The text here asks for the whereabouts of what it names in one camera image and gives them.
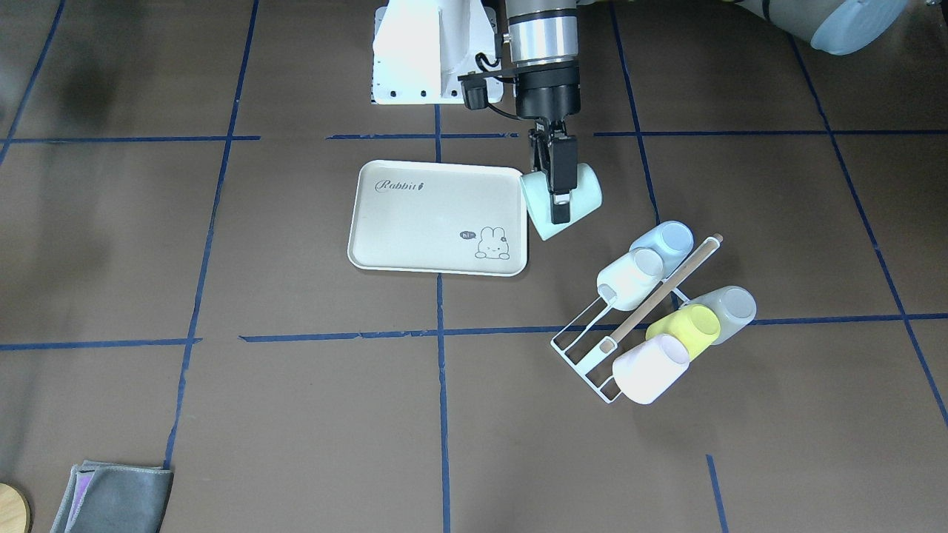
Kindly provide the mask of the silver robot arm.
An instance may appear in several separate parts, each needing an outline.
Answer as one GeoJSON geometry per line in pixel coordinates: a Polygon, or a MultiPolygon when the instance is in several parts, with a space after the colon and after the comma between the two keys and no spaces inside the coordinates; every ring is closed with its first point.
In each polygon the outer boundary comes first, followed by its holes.
{"type": "MultiPolygon", "coordinates": [[[[814,50],[847,56],[895,23],[905,1],[742,1],[742,9],[806,41],[814,50]]],[[[578,160],[567,118],[581,107],[578,1],[508,1],[514,117],[531,121],[532,171],[522,179],[528,215],[545,237],[598,209],[602,193],[578,160]]]]}

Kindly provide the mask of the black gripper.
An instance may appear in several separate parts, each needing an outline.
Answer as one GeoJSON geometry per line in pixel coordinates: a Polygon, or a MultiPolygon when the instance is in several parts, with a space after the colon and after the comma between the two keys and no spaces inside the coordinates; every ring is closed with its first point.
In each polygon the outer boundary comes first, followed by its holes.
{"type": "Polygon", "coordinates": [[[578,186],[578,142],[567,132],[566,118],[581,109],[578,63],[527,65],[514,69],[515,117],[543,124],[530,130],[532,172],[547,178],[551,221],[571,221],[572,191],[578,186]]]}

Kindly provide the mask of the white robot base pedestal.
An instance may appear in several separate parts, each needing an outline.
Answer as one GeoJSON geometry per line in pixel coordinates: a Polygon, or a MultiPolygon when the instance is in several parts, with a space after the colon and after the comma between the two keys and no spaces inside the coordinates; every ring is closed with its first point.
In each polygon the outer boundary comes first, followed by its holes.
{"type": "Polygon", "coordinates": [[[380,105],[461,105],[476,55],[497,58],[488,1],[390,1],[375,10],[370,97],[380,105]]]}

